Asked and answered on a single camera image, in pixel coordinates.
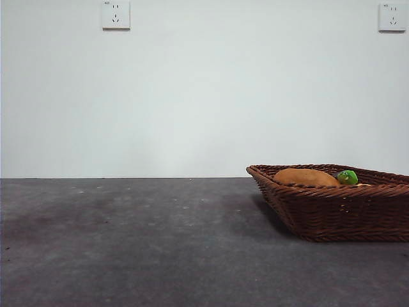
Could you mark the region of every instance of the gray floor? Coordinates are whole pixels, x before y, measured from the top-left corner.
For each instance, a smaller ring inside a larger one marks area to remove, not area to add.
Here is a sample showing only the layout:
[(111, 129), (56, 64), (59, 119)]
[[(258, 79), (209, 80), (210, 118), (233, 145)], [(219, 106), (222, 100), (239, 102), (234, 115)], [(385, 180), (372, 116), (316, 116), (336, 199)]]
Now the gray floor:
[(409, 306), (409, 244), (302, 241), (251, 178), (1, 187), (4, 307)]

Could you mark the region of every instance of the brown wicker basket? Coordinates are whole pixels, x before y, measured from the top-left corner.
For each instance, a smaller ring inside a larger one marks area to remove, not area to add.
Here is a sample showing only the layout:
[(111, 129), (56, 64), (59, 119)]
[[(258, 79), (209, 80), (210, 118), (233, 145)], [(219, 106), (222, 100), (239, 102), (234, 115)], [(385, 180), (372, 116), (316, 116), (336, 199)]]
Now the brown wicker basket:
[[(351, 169), (359, 183), (371, 185), (283, 185), (273, 177), (285, 168), (329, 174)], [(409, 242), (408, 176), (335, 164), (253, 165), (247, 172), (287, 227), (305, 240)]]

